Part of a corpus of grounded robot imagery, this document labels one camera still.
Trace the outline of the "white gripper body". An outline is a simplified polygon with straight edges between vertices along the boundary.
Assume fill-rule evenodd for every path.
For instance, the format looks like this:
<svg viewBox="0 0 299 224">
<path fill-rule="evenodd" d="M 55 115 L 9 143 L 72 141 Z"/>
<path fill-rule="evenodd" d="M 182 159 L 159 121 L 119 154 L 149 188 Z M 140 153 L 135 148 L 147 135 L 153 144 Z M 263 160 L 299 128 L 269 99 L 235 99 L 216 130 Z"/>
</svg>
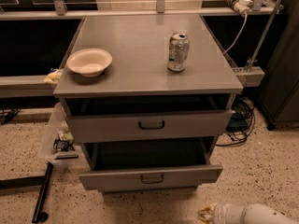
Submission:
<svg viewBox="0 0 299 224">
<path fill-rule="evenodd" d="M 242 224 L 244 205 L 215 203 L 197 212 L 200 224 Z"/>
</svg>

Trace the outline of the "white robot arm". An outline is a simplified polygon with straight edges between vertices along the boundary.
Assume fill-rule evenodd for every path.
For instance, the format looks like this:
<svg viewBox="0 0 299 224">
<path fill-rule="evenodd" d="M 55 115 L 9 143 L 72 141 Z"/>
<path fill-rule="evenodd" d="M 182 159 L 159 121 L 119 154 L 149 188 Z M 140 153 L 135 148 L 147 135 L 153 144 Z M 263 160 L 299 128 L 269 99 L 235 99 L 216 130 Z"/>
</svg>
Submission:
<svg viewBox="0 0 299 224">
<path fill-rule="evenodd" d="M 260 204 L 216 203 L 197 213 L 200 224 L 299 224 L 297 220 Z"/>
</svg>

